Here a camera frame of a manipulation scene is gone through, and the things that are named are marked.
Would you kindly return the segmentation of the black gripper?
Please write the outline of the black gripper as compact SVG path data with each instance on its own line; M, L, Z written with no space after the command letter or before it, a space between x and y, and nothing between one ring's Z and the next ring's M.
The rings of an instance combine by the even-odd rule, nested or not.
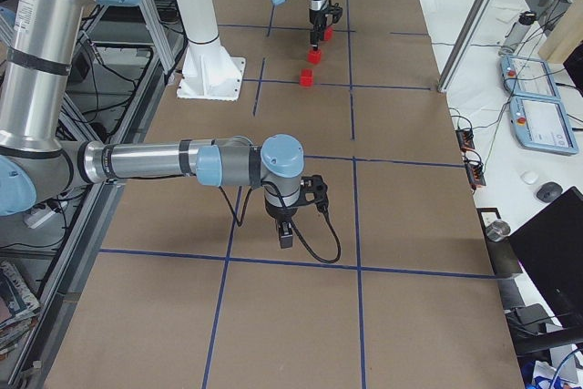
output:
M327 15L327 8L318 11L313 9L309 10L309 19L312 25L312 31L310 32L310 44L312 50L319 49L320 34L323 34L327 28Z
M293 245L293 229L291 223L293 216L297 213L298 207L295 205L286 207L275 206L265 200L265 209L277 224L280 248L291 248Z

